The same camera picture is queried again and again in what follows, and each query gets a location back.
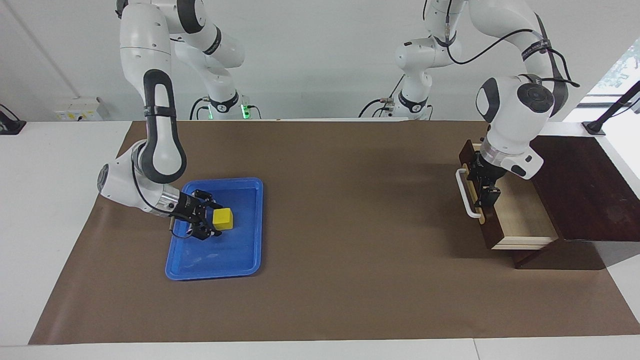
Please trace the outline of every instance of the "white table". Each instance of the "white table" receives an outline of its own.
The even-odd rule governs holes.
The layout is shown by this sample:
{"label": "white table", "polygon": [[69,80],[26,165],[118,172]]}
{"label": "white table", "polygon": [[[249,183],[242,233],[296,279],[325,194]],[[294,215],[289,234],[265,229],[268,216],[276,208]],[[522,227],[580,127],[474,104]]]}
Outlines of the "white table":
{"label": "white table", "polygon": [[[130,124],[34,122],[19,136],[0,137],[0,359],[599,360],[640,354],[640,336],[25,346],[93,207],[97,174],[116,156]],[[586,135],[570,123],[550,123],[543,134]],[[640,179],[606,138],[598,141],[640,195]],[[640,257],[609,271],[640,314]]]}

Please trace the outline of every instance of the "yellow block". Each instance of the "yellow block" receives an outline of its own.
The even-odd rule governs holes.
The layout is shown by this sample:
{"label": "yellow block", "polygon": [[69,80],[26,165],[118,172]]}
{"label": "yellow block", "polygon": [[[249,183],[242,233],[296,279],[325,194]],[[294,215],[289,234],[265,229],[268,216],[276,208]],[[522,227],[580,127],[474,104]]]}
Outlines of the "yellow block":
{"label": "yellow block", "polygon": [[213,226],[220,231],[233,229],[234,214],[231,209],[215,209],[213,211]]}

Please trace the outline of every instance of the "green light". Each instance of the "green light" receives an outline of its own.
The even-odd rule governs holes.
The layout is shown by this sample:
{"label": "green light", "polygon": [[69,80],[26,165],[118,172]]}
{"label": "green light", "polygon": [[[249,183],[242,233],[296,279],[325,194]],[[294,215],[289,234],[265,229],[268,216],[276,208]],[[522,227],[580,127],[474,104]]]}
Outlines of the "green light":
{"label": "green light", "polygon": [[251,118],[251,109],[249,109],[249,107],[247,105],[240,105],[240,107],[242,108],[242,115],[244,117],[244,119],[250,119]]}

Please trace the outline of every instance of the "blue tray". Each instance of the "blue tray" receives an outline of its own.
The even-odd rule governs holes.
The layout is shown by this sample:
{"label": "blue tray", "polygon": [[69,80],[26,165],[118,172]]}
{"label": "blue tray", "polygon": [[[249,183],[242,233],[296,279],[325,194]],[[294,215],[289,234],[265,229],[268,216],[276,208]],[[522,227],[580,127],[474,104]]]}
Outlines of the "blue tray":
{"label": "blue tray", "polygon": [[[179,281],[254,274],[262,252],[262,181],[254,177],[200,180],[188,183],[182,191],[190,194],[196,189],[211,193],[218,204],[231,208],[234,228],[205,241],[172,236],[166,276]],[[175,221],[173,231],[178,237],[188,229],[188,223]]]}

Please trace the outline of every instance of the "white handle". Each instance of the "white handle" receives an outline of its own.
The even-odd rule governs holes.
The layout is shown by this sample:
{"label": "white handle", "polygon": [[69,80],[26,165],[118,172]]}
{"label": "white handle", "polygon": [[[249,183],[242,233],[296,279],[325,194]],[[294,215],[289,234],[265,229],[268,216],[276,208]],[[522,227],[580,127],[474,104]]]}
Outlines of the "white handle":
{"label": "white handle", "polygon": [[467,192],[465,191],[465,185],[463,184],[464,179],[460,176],[462,174],[467,174],[467,170],[465,168],[460,168],[456,171],[456,181],[458,182],[458,188],[460,189],[460,196],[462,196],[462,202],[465,203],[465,210],[467,210],[467,215],[471,218],[481,218],[482,214],[474,213],[471,209],[471,204],[469,204],[469,199],[467,198]]}

